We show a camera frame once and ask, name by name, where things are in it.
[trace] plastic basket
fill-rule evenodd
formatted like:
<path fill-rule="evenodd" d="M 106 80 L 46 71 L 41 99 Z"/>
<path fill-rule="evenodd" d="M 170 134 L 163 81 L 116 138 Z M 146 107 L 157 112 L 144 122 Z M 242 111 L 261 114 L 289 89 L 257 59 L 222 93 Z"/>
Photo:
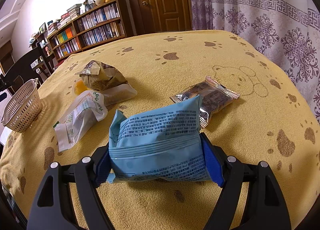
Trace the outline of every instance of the plastic basket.
<path fill-rule="evenodd" d="M 1 122 L 11 130 L 23 133 L 42 110 L 37 90 L 38 79 L 30 79 L 7 103 Z"/>

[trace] picture frame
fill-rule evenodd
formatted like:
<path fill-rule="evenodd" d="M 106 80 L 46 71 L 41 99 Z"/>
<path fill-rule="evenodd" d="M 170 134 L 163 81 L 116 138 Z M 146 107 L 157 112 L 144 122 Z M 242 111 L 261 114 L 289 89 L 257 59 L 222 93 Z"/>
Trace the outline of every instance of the picture frame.
<path fill-rule="evenodd" d="M 40 26 L 39 28 L 39 34 L 44 33 L 46 31 L 47 27 L 45 26 L 45 22 Z"/>

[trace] white curtain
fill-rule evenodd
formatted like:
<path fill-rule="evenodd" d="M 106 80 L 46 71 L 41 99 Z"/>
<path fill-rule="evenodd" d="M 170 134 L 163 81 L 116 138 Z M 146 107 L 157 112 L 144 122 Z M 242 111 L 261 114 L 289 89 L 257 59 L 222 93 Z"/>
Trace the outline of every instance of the white curtain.
<path fill-rule="evenodd" d="M 194 30 L 247 40 L 281 67 L 320 120 L 320 14 L 312 0 L 191 0 Z"/>

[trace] basket handle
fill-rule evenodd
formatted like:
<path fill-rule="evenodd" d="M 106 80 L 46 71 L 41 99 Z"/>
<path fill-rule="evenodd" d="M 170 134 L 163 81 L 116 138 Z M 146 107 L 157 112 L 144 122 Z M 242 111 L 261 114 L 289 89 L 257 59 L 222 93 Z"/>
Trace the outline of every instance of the basket handle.
<path fill-rule="evenodd" d="M 35 79 L 33 79 L 32 81 L 37 84 L 37 83 L 38 83 L 38 80 L 39 80 L 38 78 L 35 78 Z"/>

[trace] plastic food bag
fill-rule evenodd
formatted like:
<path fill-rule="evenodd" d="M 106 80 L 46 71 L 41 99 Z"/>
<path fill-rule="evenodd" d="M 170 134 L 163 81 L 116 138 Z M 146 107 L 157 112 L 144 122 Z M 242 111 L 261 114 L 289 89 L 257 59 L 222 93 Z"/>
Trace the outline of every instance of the plastic food bag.
<path fill-rule="evenodd" d="M 126 118 L 116 111 L 109 130 L 114 174 L 108 182 L 209 180 L 199 136 L 202 96 Z"/>
<path fill-rule="evenodd" d="M 107 116 L 103 94 L 87 90 L 71 103 L 55 124 L 59 152 L 70 149 L 97 122 Z"/>
<path fill-rule="evenodd" d="M 179 103 L 198 94 L 203 96 L 199 113 L 201 128 L 208 125 L 214 113 L 219 112 L 240 97 L 238 93 L 227 89 L 219 82 L 207 76 L 203 82 L 188 87 L 181 93 L 171 96 L 170 99 L 175 103 Z"/>
<path fill-rule="evenodd" d="M 100 61 L 91 60 L 82 71 L 76 73 L 81 76 L 83 84 L 78 81 L 74 89 L 92 88 L 104 95 L 104 105 L 112 105 L 128 100 L 137 95 L 137 91 L 130 86 L 125 77 L 113 66 Z"/>

